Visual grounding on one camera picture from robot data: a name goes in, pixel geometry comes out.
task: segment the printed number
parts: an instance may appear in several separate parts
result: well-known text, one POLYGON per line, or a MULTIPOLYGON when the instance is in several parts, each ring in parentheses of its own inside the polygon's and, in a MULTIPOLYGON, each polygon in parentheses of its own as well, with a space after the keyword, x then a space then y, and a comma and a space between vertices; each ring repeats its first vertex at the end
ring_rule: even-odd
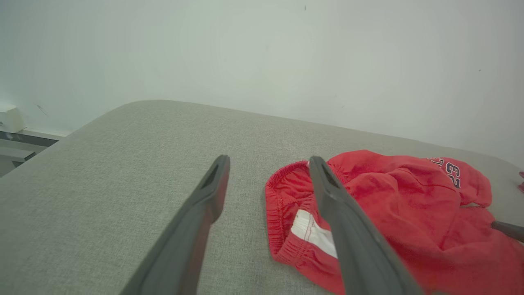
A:
POLYGON ((447 171, 449 174, 453 174, 453 173, 455 173, 455 175, 456 175, 457 177, 460 177, 460 170, 459 170, 459 168, 458 168, 457 166, 455 166, 455 165, 449 163, 449 162, 446 164, 446 171, 447 171))
POLYGON ((448 175, 448 176, 449 178, 451 178, 453 185, 455 185, 456 188, 460 188, 460 179, 455 178, 453 175, 448 175))
POLYGON ((438 164, 439 166, 442 167, 442 164, 444 164, 444 159, 440 159, 438 162, 435 162, 435 161, 431 160, 431 162, 436 163, 436 164, 438 164))

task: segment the wall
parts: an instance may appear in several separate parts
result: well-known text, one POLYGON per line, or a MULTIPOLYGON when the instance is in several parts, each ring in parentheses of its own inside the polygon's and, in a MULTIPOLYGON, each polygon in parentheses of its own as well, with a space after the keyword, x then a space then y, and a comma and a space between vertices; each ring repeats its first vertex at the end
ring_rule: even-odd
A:
POLYGON ((523 13, 519 0, 3 0, 0 103, 67 134, 131 101, 191 101, 524 167, 523 13))

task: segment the white stripe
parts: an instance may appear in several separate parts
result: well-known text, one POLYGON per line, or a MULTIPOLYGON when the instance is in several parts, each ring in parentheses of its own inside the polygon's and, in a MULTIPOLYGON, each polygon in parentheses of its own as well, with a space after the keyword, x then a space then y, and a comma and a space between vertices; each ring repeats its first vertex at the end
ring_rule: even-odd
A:
POLYGON ((333 235, 329 230, 321 228, 313 215, 306 210, 297 211, 291 232, 306 242, 319 247, 326 254, 337 258, 333 235))

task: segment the black strip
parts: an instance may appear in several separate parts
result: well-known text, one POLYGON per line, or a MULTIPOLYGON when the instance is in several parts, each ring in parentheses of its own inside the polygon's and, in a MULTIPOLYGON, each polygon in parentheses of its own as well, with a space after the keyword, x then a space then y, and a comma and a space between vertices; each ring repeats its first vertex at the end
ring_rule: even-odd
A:
POLYGON ((41 137, 25 135, 25 134, 8 133, 5 131, 0 131, 0 139, 29 143, 29 144, 40 145, 40 146, 52 146, 53 144, 55 144, 58 141, 54 139, 41 138, 41 137))

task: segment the red fabric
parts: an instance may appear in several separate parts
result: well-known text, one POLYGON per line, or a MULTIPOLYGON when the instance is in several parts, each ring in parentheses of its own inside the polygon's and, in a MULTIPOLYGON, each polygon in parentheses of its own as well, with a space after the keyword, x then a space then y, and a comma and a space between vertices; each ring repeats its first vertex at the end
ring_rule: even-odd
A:
MULTIPOLYGON (((479 171, 454 159, 370 151, 327 163, 426 292, 524 294, 524 247, 491 229, 495 219, 485 208, 491 186, 479 171), (469 203, 478 206, 461 207, 469 203)), ((298 209, 329 229, 318 214, 306 161, 281 168, 267 182, 269 248, 276 261, 343 293, 337 259, 291 233, 298 209)))

